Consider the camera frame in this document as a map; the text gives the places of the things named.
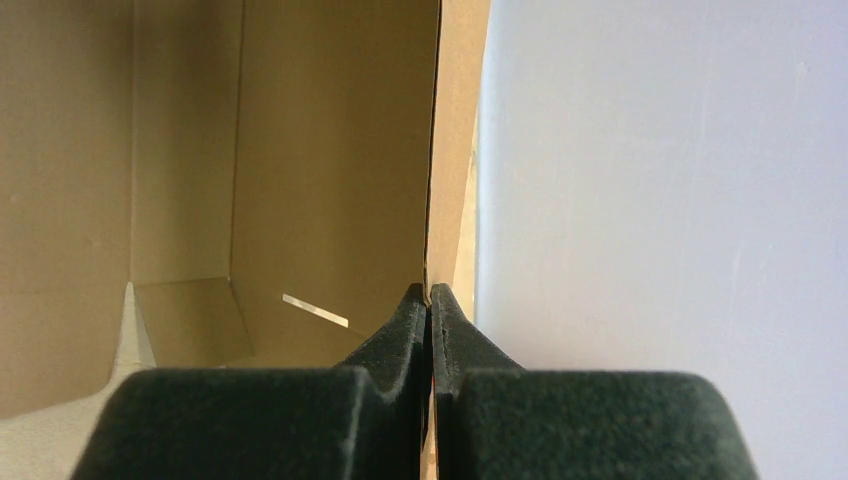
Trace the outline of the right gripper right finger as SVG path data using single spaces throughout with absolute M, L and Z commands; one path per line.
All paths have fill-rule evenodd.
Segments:
M 442 479 L 754 479 L 718 389 L 688 373 L 522 367 L 430 294 Z

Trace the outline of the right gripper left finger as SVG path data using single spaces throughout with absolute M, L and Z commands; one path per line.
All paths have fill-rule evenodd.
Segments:
M 427 429 L 427 307 L 329 368 L 148 369 L 111 395 L 76 479 L 415 479 Z

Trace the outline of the brown cardboard box sheet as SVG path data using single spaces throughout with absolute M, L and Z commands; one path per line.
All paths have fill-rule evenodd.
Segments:
M 450 282 L 489 1 L 5 1 L 1 475 L 136 372 L 329 368 Z

